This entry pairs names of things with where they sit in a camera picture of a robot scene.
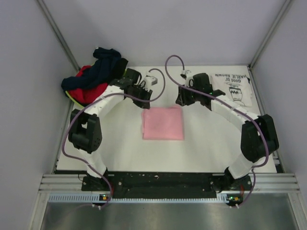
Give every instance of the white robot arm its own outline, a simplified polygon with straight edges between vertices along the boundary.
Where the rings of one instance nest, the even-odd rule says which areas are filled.
[[[225,96],[224,92],[220,90],[214,91],[210,84],[209,76],[206,73],[192,75],[191,71],[184,70],[181,76],[186,80],[186,87],[212,95],[229,105],[229,107],[227,107],[217,100],[212,100],[209,97],[191,92],[182,87],[178,88],[177,104],[185,106],[198,101],[201,105],[206,106],[211,111],[224,117],[241,131],[241,154],[229,167],[225,169],[224,180],[220,182],[220,186],[217,190],[221,191],[225,188],[234,187],[235,184],[240,184],[240,181],[248,175],[254,163],[256,163],[260,158],[265,157],[266,154],[264,143],[262,142],[260,134],[255,126],[244,116],[235,112],[234,109],[248,115],[257,123],[265,137],[270,154],[279,147],[272,117],[269,115],[259,116],[255,113],[249,112],[245,108],[231,101],[227,96]]]
[[[122,95],[124,93],[149,100],[152,94],[151,88],[157,83],[157,78],[150,73],[147,73],[146,77],[142,79],[139,72],[127,69],[125,75],[121,79],[112,81],[103,94],[96,99],[103,100],[85,110],[75,121],[69,132],[69,141],[73,143],[74,147],[78,149],[82,157],[88,162],[87,172],[89,175],[100,178],[89,165],[96,169],[101,175],[106,171],[106,166],[103,163],[101,154],[96,151],[102,141],[100,119],[103,119],[116,104],[125,99],[125,96]],[[118,93],[119,95],[105,98],[106,95],[112,93]],[[149,103],[138,101],[134,101],[134,103],[141,108],[150,107]],[[71,120],[78,112],[79,110],[74,110],[71,113]]]

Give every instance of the dark blue cloth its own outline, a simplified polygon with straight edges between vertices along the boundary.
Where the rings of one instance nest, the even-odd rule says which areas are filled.
[[[85,70],[81,77],[69,77],[62,81],[64,91],[75,89],[92,89],[101,83],[108,82],[108,78],[121,55],[114,49],[95,49],[93,56],[98,59],[95,64]]]

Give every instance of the pink towel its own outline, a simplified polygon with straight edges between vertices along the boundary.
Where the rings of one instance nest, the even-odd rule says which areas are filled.
[[[184,140],[181,107],[144,109],[142,132],[145,140]]]

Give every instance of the metal floor panel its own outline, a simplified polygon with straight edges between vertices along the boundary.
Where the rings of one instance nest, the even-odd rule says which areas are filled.
[[[253,195],[240,209],[225,204],[111,204],[101,211],[87,206],[67,215],[79,205],[49,203],[41,230],[298,229],[288,196],[282,194]]]

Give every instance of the white enclosure wall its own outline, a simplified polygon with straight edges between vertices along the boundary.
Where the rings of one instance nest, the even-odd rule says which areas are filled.
[[[54,163],[74,73],[33,0],[0,2],[0,228],[27,229]]]
[[[283,164],[307,201],[307,1],[295,0],[254,68],[266,111],[274,117]]]
[[[249,64],[284,0],[45,0],[79,65],[95,46],[130,66]]]

